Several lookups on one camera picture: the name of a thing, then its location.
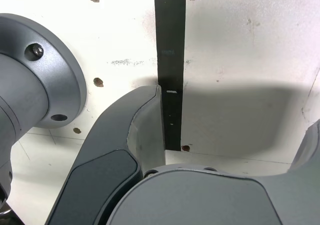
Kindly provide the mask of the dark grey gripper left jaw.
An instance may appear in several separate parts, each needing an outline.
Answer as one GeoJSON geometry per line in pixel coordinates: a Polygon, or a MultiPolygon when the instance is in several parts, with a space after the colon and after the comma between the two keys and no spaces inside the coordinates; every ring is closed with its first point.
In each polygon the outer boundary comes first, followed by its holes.
{"type": "Polygon", "coordinates": [[[96,120],[47,218],[48,225],[104,225],[121,198],[165,165],[162,90],[141,86],[96,120]]]}

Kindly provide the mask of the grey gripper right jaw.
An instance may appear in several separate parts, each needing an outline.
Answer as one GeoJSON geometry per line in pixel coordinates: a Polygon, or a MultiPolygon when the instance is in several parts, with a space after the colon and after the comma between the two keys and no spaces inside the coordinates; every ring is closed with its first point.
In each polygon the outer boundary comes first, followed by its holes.
{"type": "Polygon", "coordinates": [[[195,169],[157,173],[117,204],[109,225],[317,225],[320,124],[308,128],[286,173],[239,176],[195,169]]]}

